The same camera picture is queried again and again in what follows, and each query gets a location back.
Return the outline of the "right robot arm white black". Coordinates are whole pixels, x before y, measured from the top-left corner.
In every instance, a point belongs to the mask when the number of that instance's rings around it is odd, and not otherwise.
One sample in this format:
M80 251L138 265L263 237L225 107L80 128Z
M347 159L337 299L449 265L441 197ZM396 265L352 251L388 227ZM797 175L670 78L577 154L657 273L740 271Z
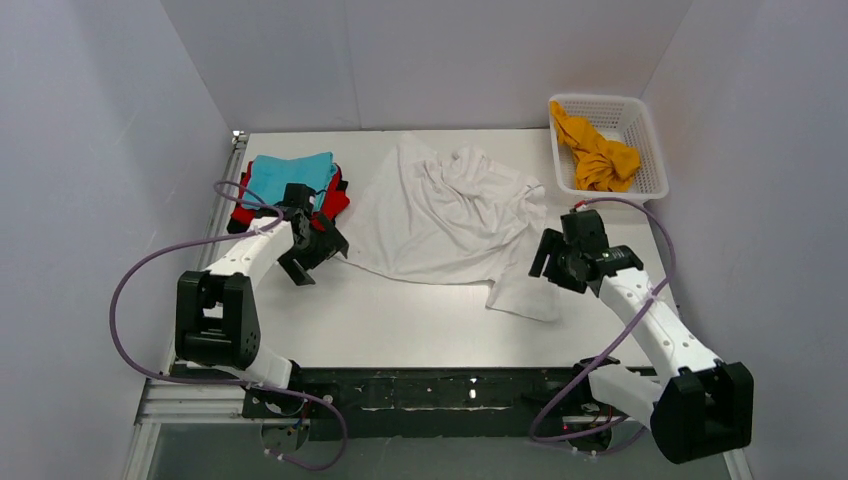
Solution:
M561 230L542 233L529 274L576 293L591 292L623 322L622 333L578 366L575 377L531 423L541 421L573 392L637 421L673 464L723 454L752 440L754 378L700 342L660 298L628 246L610 244L601 215L574 208Z

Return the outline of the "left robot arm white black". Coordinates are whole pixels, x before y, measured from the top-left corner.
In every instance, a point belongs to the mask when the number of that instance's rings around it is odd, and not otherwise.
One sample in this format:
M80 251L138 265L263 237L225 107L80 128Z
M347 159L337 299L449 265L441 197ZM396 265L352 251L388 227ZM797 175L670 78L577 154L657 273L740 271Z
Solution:
M314 284L310 272L349 244L316 210L318 193L287 184L217 261L187 271L177 282L175 349L183 360L216 368L249 384L285 389L299 366L262 341L255 290L275 266L297 286Z

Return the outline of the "white t shirt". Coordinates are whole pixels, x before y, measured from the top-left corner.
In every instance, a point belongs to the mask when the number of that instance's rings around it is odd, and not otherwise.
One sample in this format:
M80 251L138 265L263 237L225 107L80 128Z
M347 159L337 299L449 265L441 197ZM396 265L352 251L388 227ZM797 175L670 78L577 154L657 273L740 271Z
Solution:
M528 272L547 220L535 177L465 145L441 155L404 135L354 202L347 263L389 279L490 286L486 306L560 318L553 286Z

